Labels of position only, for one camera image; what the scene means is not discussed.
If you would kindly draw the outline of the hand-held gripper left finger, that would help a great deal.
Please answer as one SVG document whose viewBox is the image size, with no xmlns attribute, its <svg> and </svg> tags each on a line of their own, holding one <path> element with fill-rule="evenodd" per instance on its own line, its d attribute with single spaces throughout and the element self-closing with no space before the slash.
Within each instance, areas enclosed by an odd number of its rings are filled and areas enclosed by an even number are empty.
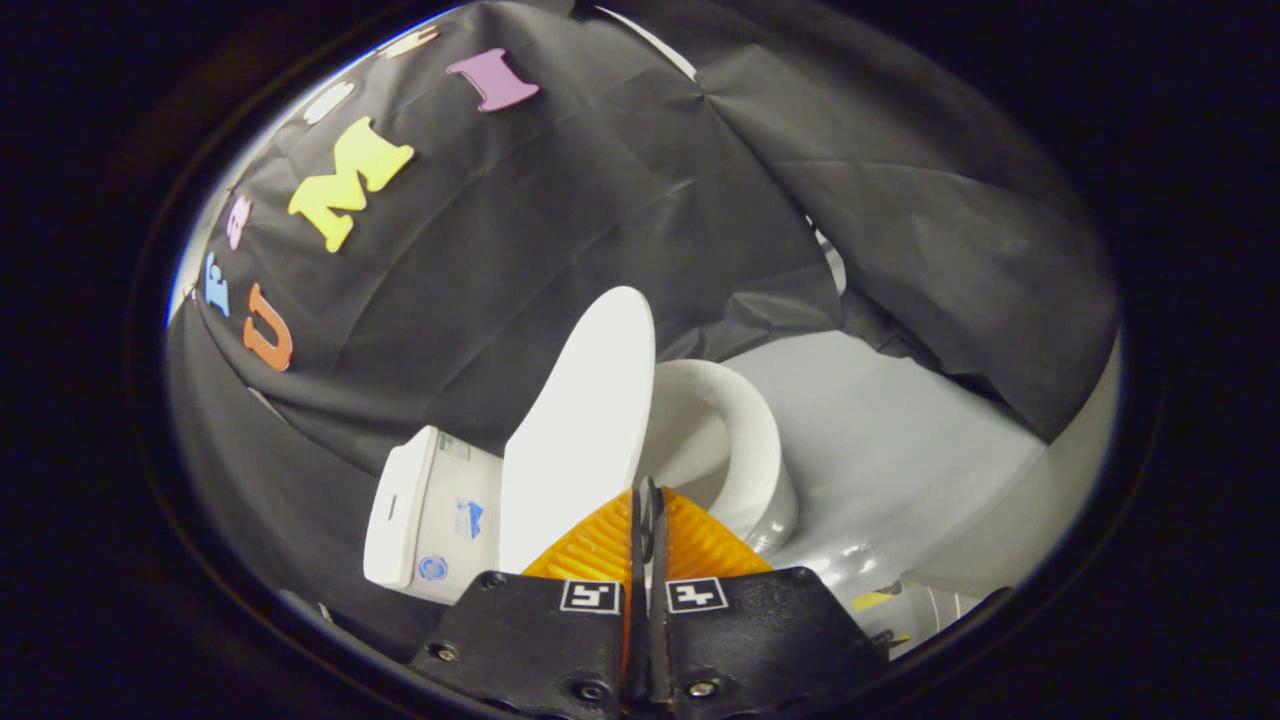
<svg viewBox="0 0 1280 720">
<path fill-rule="evenodd" d="M 627 489 L 524 574 L 479 574 L 411 661 L 517 716 L 621 716 L 643 679 L 641 501 Z"/>
</svg>

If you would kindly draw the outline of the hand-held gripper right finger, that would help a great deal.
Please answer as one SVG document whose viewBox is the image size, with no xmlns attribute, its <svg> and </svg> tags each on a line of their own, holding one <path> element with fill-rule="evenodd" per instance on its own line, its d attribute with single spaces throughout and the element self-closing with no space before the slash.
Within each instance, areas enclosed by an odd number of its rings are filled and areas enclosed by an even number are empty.
<svg viewBox="0 0 1280 720">
<path fill-rule="evenodd" d="M 648 491 L 648 702 L 791 714 L 883 676 L 887 650 L 806 568 L 769 568 L 691 501 Z"/>
</svg>

